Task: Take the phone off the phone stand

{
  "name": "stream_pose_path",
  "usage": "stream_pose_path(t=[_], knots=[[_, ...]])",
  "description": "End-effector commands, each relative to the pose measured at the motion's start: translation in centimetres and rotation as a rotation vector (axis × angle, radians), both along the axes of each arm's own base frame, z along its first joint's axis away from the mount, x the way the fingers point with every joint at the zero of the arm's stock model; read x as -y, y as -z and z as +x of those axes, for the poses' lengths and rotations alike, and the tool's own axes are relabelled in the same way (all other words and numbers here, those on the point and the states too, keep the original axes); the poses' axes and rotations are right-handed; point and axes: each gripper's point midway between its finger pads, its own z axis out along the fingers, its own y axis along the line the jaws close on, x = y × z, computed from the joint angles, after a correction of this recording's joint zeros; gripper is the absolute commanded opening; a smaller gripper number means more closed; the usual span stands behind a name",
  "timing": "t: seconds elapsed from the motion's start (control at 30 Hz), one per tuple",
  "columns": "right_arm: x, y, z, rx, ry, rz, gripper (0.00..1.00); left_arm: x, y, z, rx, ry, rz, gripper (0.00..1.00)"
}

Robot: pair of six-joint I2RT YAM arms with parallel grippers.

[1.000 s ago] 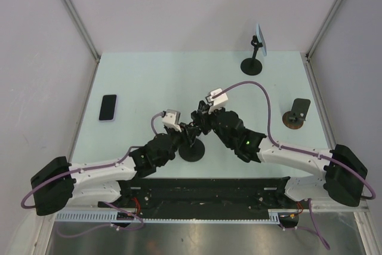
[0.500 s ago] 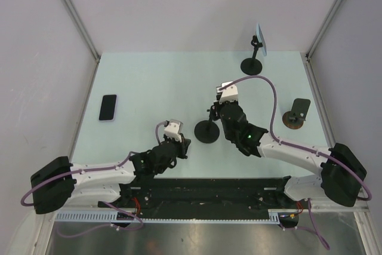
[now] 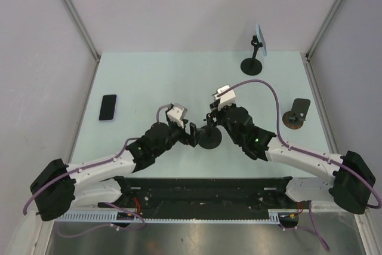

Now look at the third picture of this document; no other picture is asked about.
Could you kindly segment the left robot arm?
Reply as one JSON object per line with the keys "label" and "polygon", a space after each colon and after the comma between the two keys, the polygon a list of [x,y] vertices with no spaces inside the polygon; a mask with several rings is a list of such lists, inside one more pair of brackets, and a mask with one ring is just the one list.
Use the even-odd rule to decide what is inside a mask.
{"label": "left robot arm", "polygon": [[151,166],[178,142],[197,146],[205,131],[194,123],[189,128],[187,132],[173,122],[156,122],[140,138],[127,139],[118,153],[80,164],[55,159],[32,182],[28,201],[36,204],[44,222],[55,220],[73,207],[108,202],[125,207],[132,193],[117,178]]}

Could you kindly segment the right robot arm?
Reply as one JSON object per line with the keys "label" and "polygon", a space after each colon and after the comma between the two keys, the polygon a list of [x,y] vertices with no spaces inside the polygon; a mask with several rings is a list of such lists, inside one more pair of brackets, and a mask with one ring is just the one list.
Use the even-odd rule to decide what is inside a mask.
{"label": "right robot arm", "polygon": [[363,214],[369,207],[375,176],[358,153],[349,150],[344,155],[323,154],[293,146],[256,126],[248,111],[234,103],[219,107],[214,102],[210,109],[216,124],[249,158],[289,165],[321,178],[329,184],[334,202],[353,214]]}

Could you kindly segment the wooden base phone stand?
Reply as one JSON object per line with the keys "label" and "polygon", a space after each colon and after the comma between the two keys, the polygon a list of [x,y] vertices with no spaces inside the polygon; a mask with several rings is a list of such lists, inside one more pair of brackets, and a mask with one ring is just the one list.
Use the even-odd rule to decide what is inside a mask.
{"label": "wooden base phone stand", "polygon": [[300,129],[306,120],[310,104],[311,100],[309,99],[294,99],[291,110],[285,112],[282,116],[284,125],[292,130]]}

